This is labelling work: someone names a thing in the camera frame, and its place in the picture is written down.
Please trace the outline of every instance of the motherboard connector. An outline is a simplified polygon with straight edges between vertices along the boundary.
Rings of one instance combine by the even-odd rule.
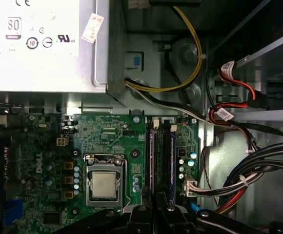
[[[56,145],[57,146],[67,146],[69,144],[68,137],[59,137],[57,138]]]
[[[160,125],[160,120],[159,119],[154,119],[153,120],[153,129],[158,129]]]
[[[171,125],[171,132],[176,132],[177,131],[177,125]]]
[[[184,191],[186,193],[187,197],[197,197],[197,195],[190,189],[190,185],[193,185],[195,187],[198,186],[198,181],[196,181],[192,176],[188,175],[185,178],[184,182]]]

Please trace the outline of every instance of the motherboard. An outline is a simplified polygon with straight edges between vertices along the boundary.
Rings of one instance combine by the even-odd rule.
[[[198,123],[187,117],[21,114],[10,121],[23,129],[8,149],[7,179],[22,186],[19,234],[52,233],[104,208],[122,213],[142,203],[145,186],[176,204],[186,182],[199,178]]]

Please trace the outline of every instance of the power supply unit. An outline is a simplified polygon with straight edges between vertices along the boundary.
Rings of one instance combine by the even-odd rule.
[[[121,101],[125,45],[117,1],[0,0],[0,91]]]

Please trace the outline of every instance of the dell logo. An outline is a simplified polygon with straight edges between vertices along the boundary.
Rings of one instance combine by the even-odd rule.
[[[42,168],[42,160],[43,160],[43,154],[39,153],[36,155],[36,173],[37,174],[42,174],[43,173],[43,168]]]

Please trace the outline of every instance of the green circuit board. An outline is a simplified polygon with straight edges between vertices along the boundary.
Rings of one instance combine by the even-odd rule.
[[[178,127],[175,177],[180,194],[179,174],[199,177],[198,158],[188,164],[190,154],[198,152],[198,124],[184,117],[172,118]],[[23,183],[19,196],[24,201],[23,218],[16,221],[19,234],[52,233],[105,208],[86,205],[86,154],[123,155],[127,162],[123,203],[113,209],[121,212],[126,205],[141,204],[149,150],[145,116],[22,114],[11,116],[10,122],[24,129],[12,136],[10,147],[9,179]]]

